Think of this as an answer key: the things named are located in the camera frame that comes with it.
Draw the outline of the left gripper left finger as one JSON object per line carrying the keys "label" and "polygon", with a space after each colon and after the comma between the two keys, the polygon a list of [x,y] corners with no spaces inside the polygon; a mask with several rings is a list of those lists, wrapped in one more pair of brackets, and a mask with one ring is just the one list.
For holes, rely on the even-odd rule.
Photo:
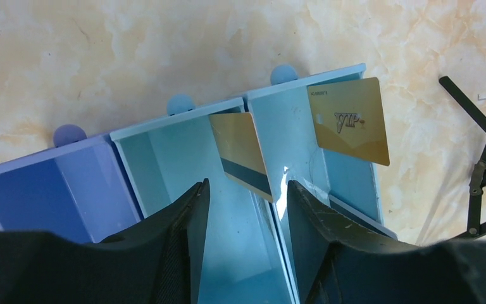
{"label": "left gripper left finger", "polygon": [[208,180],[100,243],[0,232],[0,303],[197,303]]}

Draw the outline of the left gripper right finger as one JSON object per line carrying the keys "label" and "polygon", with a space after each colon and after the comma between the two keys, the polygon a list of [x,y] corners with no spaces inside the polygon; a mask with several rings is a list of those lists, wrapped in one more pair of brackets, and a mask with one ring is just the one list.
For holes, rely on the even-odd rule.
{"label": "left gripper right finger", "polygon": [[486,241],[415,246],[379,234],[287,185],[303,303],[486,303]]}

